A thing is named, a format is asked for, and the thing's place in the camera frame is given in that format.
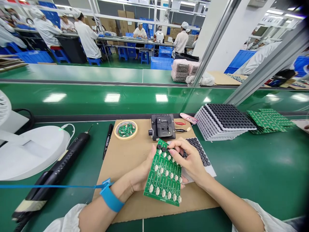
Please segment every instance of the factory floor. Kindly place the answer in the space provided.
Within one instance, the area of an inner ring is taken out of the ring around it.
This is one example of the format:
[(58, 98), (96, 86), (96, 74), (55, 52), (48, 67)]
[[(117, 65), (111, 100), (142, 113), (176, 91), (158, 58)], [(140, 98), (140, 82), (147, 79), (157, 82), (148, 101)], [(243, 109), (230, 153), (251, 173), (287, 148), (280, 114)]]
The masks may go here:
[(146, 63), (141, 64), (140, 60), (134, 60), (133, 58), (129, 58), (129, 60), (127, 60), (127, 61), (124, 58), (121, 58), (119, 60), (119, 56), (115, 52), (113, 52), (112, 58), (109, 61), (103, 62), (100, 66), (90, 65), (88, 62), (84, 63), (84, 64), (58, 63), (58, 65), (94, 66), (94, 67), (107, 67), (107, 68), (150, 69), (150, 62), (149, 62), (149, 64), (146, 64)]

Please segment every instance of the hand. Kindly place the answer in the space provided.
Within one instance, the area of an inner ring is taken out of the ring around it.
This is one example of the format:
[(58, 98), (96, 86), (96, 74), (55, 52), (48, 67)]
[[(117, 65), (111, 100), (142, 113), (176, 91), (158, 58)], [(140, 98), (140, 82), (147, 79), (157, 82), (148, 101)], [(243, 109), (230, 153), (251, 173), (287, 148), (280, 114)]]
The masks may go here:
[[(201, 162), (199, 152), (187, 140), (183, 138), (174, 140), (171, 142), (168, 148), (170, 149), (170, 154), (172, 157), (176, 160), (177, 163), (186, 169), (188, 175), (196, 182), (197, 185), (201, 187), (205, 180), (211, 178), (211, 175), (206, 172)], [(188, 154), (186, 159), (180, 155), (183, 155), (184, 150)]]

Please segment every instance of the forearm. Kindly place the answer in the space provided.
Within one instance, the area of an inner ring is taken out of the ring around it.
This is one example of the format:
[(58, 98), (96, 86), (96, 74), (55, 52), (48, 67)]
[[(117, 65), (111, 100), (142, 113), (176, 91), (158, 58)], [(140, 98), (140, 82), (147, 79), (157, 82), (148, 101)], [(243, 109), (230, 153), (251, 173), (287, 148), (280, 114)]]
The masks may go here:
[[(133, 188), (130, 184), (130, 175), (126, 174), (117, 180), (110, 190), (122, 202), (133, 194)], [(116, 212), (112, 211), (99, 196), (89, 205), (87, 205), (79, 214), (79, 228), (81, 231), (106, 231), (113, 221)]]
[(264, 223), (256, 210), (212, 177), (201, 187), (221, 206), (238, 232), (263, 232)]

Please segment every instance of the white cable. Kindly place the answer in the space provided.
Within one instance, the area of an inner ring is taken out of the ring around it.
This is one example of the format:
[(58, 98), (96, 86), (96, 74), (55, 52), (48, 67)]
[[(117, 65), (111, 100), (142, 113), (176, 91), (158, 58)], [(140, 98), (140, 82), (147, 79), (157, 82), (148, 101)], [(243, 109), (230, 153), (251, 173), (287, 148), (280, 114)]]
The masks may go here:
[(67, 143), (67, 145), (65, 146), (65, 148), (68, 148), (68, 145), (69, 145), (69, 143), (70, 143), (72, 137), (73, 137), (74, 134), (75, 134), (75, 126), (74, 126), (73, 124), (71, 124), (71, 123), (68, 123), (68, 124), (63, 125), (63, 126), (61, 127), (61, 129), (66, 128), (68, 125), (71, 125), (71, 126), (73, 127), (73, 134), (72, 134), (72, 136), (70, 137), (70, 140), (68, 141), (68, 143)]

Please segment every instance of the green workbench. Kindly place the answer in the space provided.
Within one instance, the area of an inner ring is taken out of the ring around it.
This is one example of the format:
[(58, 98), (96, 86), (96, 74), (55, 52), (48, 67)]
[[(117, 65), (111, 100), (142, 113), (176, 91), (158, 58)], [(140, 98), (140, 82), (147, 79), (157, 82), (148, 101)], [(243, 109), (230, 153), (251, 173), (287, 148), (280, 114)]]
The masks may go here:
[[(91, 139), (79, 155), (63, 185), (95, 185), (102, 166), (104, 141), (108, 127), (114, 122), (76, 122), (76, 136), (88, 130)], [(36, 127), (49, 125), (36, 124)], [(206, 142), (196, 126), (194, 132), (204, 147), (217, 173), (216, 180), (242, 198), (257, 202), (271, 215), (285, 220), (304, 214), (309, 175), (308, 134), (299, 128), (288, 132), (263, 135), (244, 133), (234, 140)], [(0, 184), (34, 184), (40, 174), (21, 181)], [(3, 231), (16, 226), (11, 214), (28, 194), (29, 189), (0, 191), (0, 224)], [(93, 189), (58, 189), (39, 216), (25, 231), (43, 231), (54, 219), (63, 217), (75, 204), (89, 203)], [(142, 220), (116, 223), (108, 231), (142, 231)], [(199, 210), (144, 220), (144, 231), (231, 231), (231, 222), (221, 208)]]

